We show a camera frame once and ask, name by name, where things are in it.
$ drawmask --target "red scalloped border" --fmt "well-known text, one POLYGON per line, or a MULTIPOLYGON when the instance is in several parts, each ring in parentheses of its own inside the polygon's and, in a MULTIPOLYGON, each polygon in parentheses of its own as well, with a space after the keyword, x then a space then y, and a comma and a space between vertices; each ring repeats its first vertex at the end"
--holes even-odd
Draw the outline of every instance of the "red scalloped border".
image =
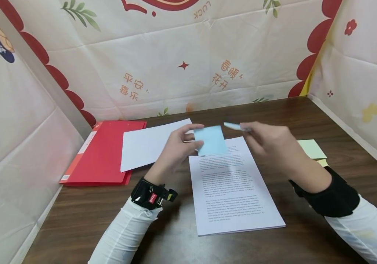
POLYGON ((310 33, 309 39, 307 41, 307 48, 312 53, 312 55, 307 56, 300 65, 297 67, 297 78, 300 82, 294 85, 288 97, 299 96, 303 90, 304 84, 306 83, 307 77, 309 76, 313 64, 318 57, 318 53, 325 42, 326 36, 328 35, 329 29, 331 28, 332 22, 334 22, 335 15, 340 8, 342 0, 323 0, 322 1, 322 13, 329 19, 322 21, 317 25, 312 33, 310 33))
POLYGON ((41 45, 41 43, 30 33, 27 33, 24 30, 24 22, 22 21, 21 17, 19 16, 16 9, 10 3, 9 0, 0 0, 0 9, 4 12, 7 18, 10 20, 12 25, 15 29, 21 34, 22 38, 27 42, 36 56, 40 59, 41 63, 46 67, 58 85, 64 90, 65 94, 68 98, 72 101, 75 107, 80 111, 83 117, 87 120, 88 124, 91 127, 96 125, 96 119, 92 114, 83 110, 84 102, 83 100, 72 91, 67 90, 69 88, 69 82, 63 73, 55 68, 54 66, 48 64, 49 63, 49 54, 47 54, 46 49, 41 45))

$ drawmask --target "printed document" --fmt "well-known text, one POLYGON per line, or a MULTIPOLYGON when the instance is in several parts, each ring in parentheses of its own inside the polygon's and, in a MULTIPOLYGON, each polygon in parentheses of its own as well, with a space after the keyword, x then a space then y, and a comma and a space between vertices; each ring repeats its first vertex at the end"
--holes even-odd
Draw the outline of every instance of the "printed document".
POLYGON ((243 137, 228 153, 189 156, 197 235, 285 227, 243 137))

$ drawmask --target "green leaf print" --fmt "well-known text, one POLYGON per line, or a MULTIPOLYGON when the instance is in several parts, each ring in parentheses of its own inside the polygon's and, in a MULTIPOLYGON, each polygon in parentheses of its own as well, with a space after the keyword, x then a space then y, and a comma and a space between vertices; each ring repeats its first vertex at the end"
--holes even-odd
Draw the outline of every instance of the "green leaf print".
POLYGON ((100 31, 99 25, 97 25, 96 21, 89 17, 87 14, 83 14, 83 16, 86 18, 87 22, 94 27, 94 29, 100 31))
POLYGON ((272 13, 275 18, 278 18, 278 10, 276 9, 278 6, 281 6, 281 3, 278 0, 264 0, 263 1, 263 8, 266 6, 265 13, 269 12, 269 9, 272 7, 272 13))
POLYGON ((266 99, 265 97, 262 97, 262 98, 257 98, 252 103, 260 103, 260 102, 266 102, 266 101, 268 101, 268 99, 266 99))
POLYGON ((83 9, 85 7, 85 3, 79 3, 77 7, 74 9, 75 6, 75 0, 71 0, 68 7, 68 1, 64 2, 64 5, 61 9, 65 10, 74 20, 75 17, 77 17, 83 26, 87 28, 87 22, 97 31, 101 31, 99 25, 96 23, 96 21, 92 17, 97 17, 96 13, 89 9, 83 9))
POLYGON ((268 6, 266 6, 266 14, 269 11, 269 8, 270 8, 271 5, 272 5, 272 0, 270 0, 268 6))
POLYGON ((81 11, 82 9, 84 8, 84 3, 79 3, 77 5, 77 9, 75 9, 76 11, 81 11))
POLYGON ((165 109, 163 110, 163 114, 162 114, 161 112, 159 112, 159 113, 157 114, 158 117, 163 117, 163 116, 166 116, 166 115, 169 115, 169 113, 168 113, 168 108, 165 108, 165 109))

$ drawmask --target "white fabric wall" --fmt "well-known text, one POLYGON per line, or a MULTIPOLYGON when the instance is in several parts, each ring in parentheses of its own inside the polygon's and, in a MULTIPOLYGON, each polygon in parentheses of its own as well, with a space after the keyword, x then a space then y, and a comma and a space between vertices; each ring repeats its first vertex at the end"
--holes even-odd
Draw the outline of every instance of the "white fabric wall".
POLYGON ((10 0, 98 120, 288 97, 324 2, 341 0, 10 0))
POLYGON ((1 47, 6 50, 0 55, 3 264, 21 263, 58 193, 58 181, 83 139, 2 31, 1 47))
POLYGON ((377 159, 376 1, 344 1, 309 97, 377 159))

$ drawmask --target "red folder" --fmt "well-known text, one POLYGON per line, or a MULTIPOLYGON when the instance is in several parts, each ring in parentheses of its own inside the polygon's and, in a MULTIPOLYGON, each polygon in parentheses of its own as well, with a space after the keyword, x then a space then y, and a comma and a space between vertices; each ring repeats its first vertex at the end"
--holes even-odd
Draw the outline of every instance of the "red folder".
POLYGON ((97 122, 59 183, 66 186, 127 185, 131 170, 121 172, 124 132, 146 127, 143 121, 97 122))

